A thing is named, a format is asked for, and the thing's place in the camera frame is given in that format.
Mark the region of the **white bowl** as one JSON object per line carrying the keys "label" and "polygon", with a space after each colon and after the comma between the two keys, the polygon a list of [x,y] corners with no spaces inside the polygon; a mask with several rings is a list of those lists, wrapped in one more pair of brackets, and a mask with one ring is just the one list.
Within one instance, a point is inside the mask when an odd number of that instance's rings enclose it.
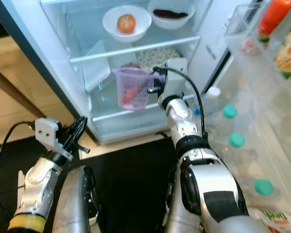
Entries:
{"label": "white bowl", "polygon": [[[181,28],[194,15],[194,5],[189,0],[150,0],[147,5],[152,22],[162,29],[175,30]],[[186,13],[182,18],[163,18],[154,13],[155,10],[166,10],[173,13]]]}
{"label": "white bowl", "polygon": [[[135,19],[132,33],[122,32],[117,25],[120,18],[128,14]],[[106,11],[102,19],[102,24],[105,30],[115,40],[123,43],[132,43],[144,37],[152,24],[152,17],[143,7],[124,5],[112,7]]]}

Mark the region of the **floral patterned plate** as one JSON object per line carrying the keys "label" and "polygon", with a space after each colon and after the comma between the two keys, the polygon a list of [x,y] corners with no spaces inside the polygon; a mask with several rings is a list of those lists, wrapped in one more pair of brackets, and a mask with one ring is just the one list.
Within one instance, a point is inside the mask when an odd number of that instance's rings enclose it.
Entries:
{"label": "floral patterned plate", "polygon": [[136,58],[141,69],[152,71],[152,67],[160,67],[170,59],[183,58],[183,55],[172,47],[159,47],[138,51]]}

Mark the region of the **light wooden table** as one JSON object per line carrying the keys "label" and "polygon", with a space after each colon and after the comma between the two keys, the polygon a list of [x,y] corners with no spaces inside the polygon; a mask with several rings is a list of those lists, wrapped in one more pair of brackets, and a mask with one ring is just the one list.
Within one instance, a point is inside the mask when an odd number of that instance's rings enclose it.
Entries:
{"label": "light wooden table", "polygon": [[0,89],[10,96],[15,102],[19,103],[33,116],[37,118],[47,117],[38,107],[34,105],[17,87],[15,87],[6,76],[0,72]]}

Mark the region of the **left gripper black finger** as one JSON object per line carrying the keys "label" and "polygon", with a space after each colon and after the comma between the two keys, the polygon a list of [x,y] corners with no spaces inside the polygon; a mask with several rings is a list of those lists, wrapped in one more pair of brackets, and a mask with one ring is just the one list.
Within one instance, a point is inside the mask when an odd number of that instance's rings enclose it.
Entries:
{"label": "left gripper black finger", "polygon": [[80,146],[79,140],[85,131],[87,119],[88,117],[81,116],[75,120],[75,146]]}
{"label": "left gripper black finger", "polygon": [[75,120],[70,126],[66,127],[64,131],[64,145],[72,146],[77,140],[78,120]]}

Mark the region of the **orange carrot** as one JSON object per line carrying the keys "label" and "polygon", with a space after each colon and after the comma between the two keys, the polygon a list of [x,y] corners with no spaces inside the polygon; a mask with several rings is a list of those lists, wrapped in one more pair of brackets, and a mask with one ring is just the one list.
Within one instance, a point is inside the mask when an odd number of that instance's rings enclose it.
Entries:
{"label": "orange carrot", "polygon": [[139,87],[132,87],[131,89],[126,89],[120,96],[121,104],[130,104],[133,103],[133,100],[139,95],[140,93]]}

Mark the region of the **black floor mat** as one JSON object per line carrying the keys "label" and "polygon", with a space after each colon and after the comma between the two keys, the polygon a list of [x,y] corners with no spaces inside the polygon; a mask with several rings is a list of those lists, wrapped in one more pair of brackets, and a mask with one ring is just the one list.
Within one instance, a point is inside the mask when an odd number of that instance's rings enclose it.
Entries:
{"label": "black floor mat", "polygon": [[[46,149],[34,138],[8,143],[0,156],[0,202],[11,215],[17,207],[18,173],[26,172]],[[95,174],[105,233],[156,233],[165,214],[170,170],[177,164],[172,140],[164,138],[92,158],[75,158],[62,169],[55,191],[72,168]]]}

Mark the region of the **white green printed packet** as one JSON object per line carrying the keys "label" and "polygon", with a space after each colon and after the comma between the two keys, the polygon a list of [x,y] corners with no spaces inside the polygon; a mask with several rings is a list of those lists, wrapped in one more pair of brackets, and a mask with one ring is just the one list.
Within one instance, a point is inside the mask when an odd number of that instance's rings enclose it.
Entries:
{"label": "white green printed packet", "polygon": [[263,223],[271,233],[291,233],[291,215],[288,213],[250,207],[249,215]]}

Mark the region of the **teal cap clear bottle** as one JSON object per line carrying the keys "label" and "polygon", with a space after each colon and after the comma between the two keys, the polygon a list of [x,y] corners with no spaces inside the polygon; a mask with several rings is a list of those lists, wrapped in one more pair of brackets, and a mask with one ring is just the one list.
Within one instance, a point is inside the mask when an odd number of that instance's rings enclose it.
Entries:
{"label": "teal cap clear bottle", "polygon": [[237,116],[237,109],[235,106],[226,105],[215,115],[214,129],[218,134],[226,134],[232,131],[234,126],[234,118]]}
{"label": "teal cap clear bottle", "polygon": [[232,133],[226,140],[225,148],[223,149],[223,157],[226,164],[233,164],[242,161],[243,145],[246,139],[240,133]]}
{"label": "teal cap clear bottle", "polygon": [[252,179],[246,182],[246,195],[251,206],[271,206],[276,198],[276,189],[272,182],[265,178]]}

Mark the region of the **red apple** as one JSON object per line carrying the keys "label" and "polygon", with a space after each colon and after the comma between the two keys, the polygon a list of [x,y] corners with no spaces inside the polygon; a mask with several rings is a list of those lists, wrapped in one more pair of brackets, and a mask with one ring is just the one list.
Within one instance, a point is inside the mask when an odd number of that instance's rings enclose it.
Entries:
{"label": "red apple", "polygon": [[136,28],[136,18],[132,14],[123,14],[117,19],[116,26],[117,31],[121,34],[133,34]]}

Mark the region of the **white cap water bottle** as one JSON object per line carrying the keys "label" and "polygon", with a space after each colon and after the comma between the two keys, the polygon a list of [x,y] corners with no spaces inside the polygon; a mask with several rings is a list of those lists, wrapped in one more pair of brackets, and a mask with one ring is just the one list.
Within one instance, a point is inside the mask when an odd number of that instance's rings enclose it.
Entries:
{"label": "white cap water bottle", "polygon": [[217,112],[220,104],[221,89],[216,86],[210,87],[204,95],[202,95],[203,112],[202,115],[209,117]]}

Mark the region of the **red sauce bottle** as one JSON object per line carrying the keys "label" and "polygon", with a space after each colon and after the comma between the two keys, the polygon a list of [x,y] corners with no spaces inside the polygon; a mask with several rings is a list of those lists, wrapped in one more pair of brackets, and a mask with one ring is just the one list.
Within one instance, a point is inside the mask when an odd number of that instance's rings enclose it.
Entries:
{"label": "red sauce bottle", "polygon": [[271,0],[257,27],[257,37],[267,40],[291,10],[291,0]]}

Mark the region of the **silver fridge body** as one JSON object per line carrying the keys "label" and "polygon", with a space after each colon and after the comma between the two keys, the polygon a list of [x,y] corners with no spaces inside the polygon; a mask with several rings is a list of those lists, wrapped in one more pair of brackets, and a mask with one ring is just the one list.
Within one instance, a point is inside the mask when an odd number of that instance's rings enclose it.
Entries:
{"label": "silver fridge body", "polygon": [[[108,144],[167,130],[167,118],[150,95],[141,111],[118,106],[112,70],[135,64],[149,68],[148,52],[163,51],[188,61],[187,74],[201,92],[223,75],[230,53],[223,40],[237,6],[260,0],[0,0],[0,22],[76,118],[88,118],[86,132]],[[188,13],[178,29],[152,21],[144,37],[120,42],[103,25],[112,9],[158,8]]]}

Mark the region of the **long white tape strip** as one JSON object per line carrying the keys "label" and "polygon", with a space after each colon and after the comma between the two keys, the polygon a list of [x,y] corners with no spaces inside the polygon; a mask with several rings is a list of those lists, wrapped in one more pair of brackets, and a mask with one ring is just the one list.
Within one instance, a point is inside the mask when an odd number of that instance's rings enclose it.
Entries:
{"label": "long white tape strip", "polygon": [[17,173],[17,200],[16,200],[16,210],[15,212],[20,208],[20,204],[21,204],[21,199],[22,199],[22,195],[24,192],[24,172],[22,170],[19,170]]}

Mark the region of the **dark brown food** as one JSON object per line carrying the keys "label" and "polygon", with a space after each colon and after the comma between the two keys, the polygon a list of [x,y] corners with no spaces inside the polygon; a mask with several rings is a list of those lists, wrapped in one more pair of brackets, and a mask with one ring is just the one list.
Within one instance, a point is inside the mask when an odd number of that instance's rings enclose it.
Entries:
{"label": "dark brown food", "polygon": [[153,11],[155,16],[159,18],[166,18],[166,19],[180,19],[188,17],[187,13],[175,13],[174,11],[170,10],[163,10],[163,9],[155,9]]}

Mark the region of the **pink transparent measuring jug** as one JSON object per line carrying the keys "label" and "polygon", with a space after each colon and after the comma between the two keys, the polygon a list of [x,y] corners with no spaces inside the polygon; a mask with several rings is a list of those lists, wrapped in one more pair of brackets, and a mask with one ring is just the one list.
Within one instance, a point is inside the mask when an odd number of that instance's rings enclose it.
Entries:
{"label": "pink transparent measuring jug", "polygon": [[[117,104],[119,107],[125,110],[131,111],[141,111],[148,105],[149,93],[148,89],[153,87],[153,80],[157,77],[153,73],[150,73],[143,69],[141,72],[130,73],[121,72],[117,69],[113,69],[112,72],[116,76],[116,86],[117,86]],[[121,104],[120,96],[126,89],[131,89],[132,87],[139,87],[140,93],[130,104]]]}

